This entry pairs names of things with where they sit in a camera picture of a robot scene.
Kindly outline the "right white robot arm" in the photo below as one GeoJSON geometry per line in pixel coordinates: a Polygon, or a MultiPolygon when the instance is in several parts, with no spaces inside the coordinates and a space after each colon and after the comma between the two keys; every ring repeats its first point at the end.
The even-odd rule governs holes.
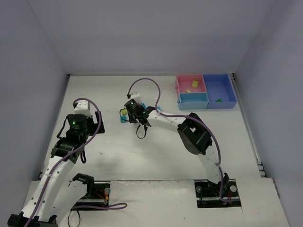
{"type": "Polygon", "coordinates": [[[184,147],[193,155],[197,155],[206,172],[211,187],[222,189],[229,181],[228,175],[222,171],[218,161],[219,156],[213,151],[207,151],[214,139],[211,133],[202,125],[201,119],[195,113],[190,115],[172,115],[156,111],[155,107],[143,108],[134,99],[125,103],[130,120],[148,127],[159,127],[178,133],[184,147]]]}

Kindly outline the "yellow-green small lego brick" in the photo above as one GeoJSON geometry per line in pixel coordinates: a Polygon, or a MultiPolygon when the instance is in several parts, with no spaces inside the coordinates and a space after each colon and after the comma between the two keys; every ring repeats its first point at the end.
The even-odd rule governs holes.
{"type": "Polygon", "coordinates": [[[124,108],[124,109],[121,109],[121,115],[122,116],[127,116],[128,115],[128,111],[127,111],[127,109],[126,108],[124,108]]]}

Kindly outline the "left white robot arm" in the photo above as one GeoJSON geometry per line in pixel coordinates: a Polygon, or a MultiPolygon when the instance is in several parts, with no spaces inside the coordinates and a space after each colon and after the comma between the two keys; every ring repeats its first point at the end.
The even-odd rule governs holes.
{"type": "Polygon", "coordinates": [[[94,178],[76,174],[63,194],[59,194],[68,173],[78,159],[85,161],[85,146],[105,132],[100,111],[95,112],[94,123],[90,111],[66,116],[70,128],[59,138],[51,152],[46,171],[32,197],[19,214],[11,214],[9,227],[57,227],[77,201],[94,191],[94,178]]]}

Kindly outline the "blue small lego brick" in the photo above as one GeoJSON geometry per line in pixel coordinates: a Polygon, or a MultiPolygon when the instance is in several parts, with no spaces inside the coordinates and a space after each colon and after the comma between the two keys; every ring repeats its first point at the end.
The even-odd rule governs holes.
{"type": "Polygon", "coordinates": [[[129,122],[129,119],[128,119],[127,116],[121,116],[121,117],[120,117],[120,122],[121,122],[121,123],[126,123],[126,122],[129,122]]]}

